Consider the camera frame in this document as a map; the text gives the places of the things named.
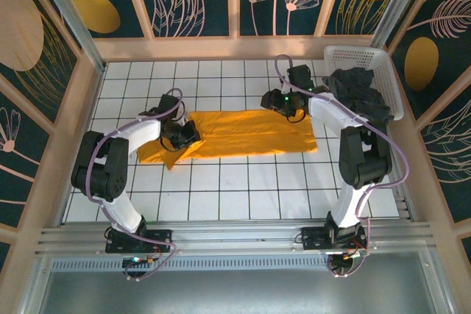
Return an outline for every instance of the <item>yellow cloth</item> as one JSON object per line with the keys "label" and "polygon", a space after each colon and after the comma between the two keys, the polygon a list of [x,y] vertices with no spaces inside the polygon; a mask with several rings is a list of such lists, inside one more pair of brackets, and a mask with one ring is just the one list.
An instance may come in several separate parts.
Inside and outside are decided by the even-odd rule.
{"label": "yellow cloth", "polygon": [[[212,158],[317,151],[311,120],[292,124],[271,110],[192,112],[202,141],[177,152],[166,151],[158,140],[138,149],[141,163],[164,162],[171,169],[187,158]],[[164,141],[171,148],[170,142]]]}

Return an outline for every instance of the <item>yellow circle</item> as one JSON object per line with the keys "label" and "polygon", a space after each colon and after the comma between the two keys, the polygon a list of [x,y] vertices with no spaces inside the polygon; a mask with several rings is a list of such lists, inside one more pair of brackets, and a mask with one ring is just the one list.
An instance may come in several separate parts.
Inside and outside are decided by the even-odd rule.
{"label": "yellow circle", "polygon": [[0,63],[31,69],[43,52],[44,30],[33,0],[0,0]]}
{"label": "yellow circle", "polygon": [[121,25],[118,10],[109,0],[72,0],[83,23],[98,33],[111,33]]}
{"label": "yellow circle", "polygon": [[439,49],[426,37],[417,38],[409,46],[404,64],[407,85],[414,91],[427,87],[439,64]]}

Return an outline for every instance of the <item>white laundry basket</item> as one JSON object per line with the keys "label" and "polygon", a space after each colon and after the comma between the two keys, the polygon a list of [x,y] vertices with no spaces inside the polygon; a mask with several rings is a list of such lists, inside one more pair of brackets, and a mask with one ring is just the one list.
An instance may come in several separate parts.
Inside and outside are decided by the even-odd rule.
{"label": "white laundry basket", "polygon": [[391,59],[384,50],[370,47],[327,46],[324,49],[324,62],[327,75],[331,75],[337,69],[346,70],[354,67],[372,69],[375,77],[371,87],[381,92],[384,101],[391,108],[395,121],[404,116]]}

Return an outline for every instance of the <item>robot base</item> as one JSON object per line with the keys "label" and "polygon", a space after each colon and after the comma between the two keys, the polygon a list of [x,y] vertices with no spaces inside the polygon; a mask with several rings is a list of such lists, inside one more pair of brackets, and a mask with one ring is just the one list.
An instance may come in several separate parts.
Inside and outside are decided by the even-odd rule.
{"label": "robot base", "polygon": [[[170,229],[139,229],[136,234],[148,239],[159,240],[161,242],[171,242]],[[157,246],[163,253],[170,252],[170,246],[155,245],[147,242],[136,240],[126,233],[117,231],[112,228],[107,236],[105,253],[107,254],[152,254]]]}
{"label": "robot base", "polygon": [[330,213],[323,227],[301,229],[301,242],[304,250],[355,249],[366,248],[366,234],[358,223],[348,228],[338,228]]}

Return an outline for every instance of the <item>black cloth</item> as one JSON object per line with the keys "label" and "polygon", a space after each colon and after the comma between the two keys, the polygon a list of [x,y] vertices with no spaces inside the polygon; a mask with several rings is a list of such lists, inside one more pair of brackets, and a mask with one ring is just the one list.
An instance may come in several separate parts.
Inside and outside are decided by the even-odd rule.
{"label": "black cloth", "polygon": [[388,121],[391,109],[381,93],[371,88],[375,73],[364,68],[337,69],[322,80],[345,107],[371,121]]}

